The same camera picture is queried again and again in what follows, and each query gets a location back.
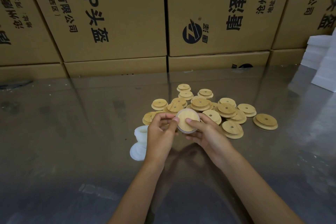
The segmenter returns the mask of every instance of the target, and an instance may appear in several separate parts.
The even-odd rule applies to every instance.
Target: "person's left forearm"
[[[108,224],[143,224],[163,167],[144,162]]]

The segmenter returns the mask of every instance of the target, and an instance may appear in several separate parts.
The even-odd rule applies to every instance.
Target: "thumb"
[[[197,120],[192,120],[192,119],[190,119],[190,118],[186,118],[185,122],[186,122],[188,125],[190,125],[190,126],[192,126],[192,127],[194,127],[194,128],[197,128],[197,129],[199,129],[199,130],[202,131],[202,132],[205,130],[205,128],[206,128],[206,126],[207,126],[205,123],[201,123],[201,122],[199,122],[199,121],[197,121]]]
[[[178,117],[174,117],[174,119],[171,120],[167,131],[170,131],[171,133],[175,134],[175,130],[179,122],[180,122],[180,119]]]

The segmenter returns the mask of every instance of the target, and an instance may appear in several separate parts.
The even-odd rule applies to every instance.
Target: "metal table surface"
[[[157,98],[180,83],[249,103],[275,131],[248,118],[231,140],[306,223],[336,223],[336,94],[303,66],[38,80],[0,91],[0,223],[106,223],[141,166],[129,150]],[[203,150],[176,137],[148,223],[250,223]]]

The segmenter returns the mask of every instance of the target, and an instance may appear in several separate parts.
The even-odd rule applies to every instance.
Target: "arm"
[[[148,126],[143,166],[127,189],[108,224],[143,224],[153,193],[173,144],[179,119],[158,113]]]
[[[202,146],[223,171],[254,223],[304,223],[233,148],[221,128],[205,114],[199,113],[199,117],[204,123],[186,119],[189,125],[201,131],[187,136],[187,139]]]

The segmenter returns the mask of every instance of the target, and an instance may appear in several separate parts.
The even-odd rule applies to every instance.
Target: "hand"
[[[199,144],[208,154],[212,162],[218,168],[223,169],[224,152],[228,149],[233,149],[233,147],[222,132],[220,126],[204,113],[199,113],[198,116],[204,123],[189,118],[185,120],[187,124],[200,130],[186,135],[186,138]]]
[[[148,126],[145,163],[155,164],[163,169],[178,124],[179,118],[173,114],[160,112],[154,116]]]

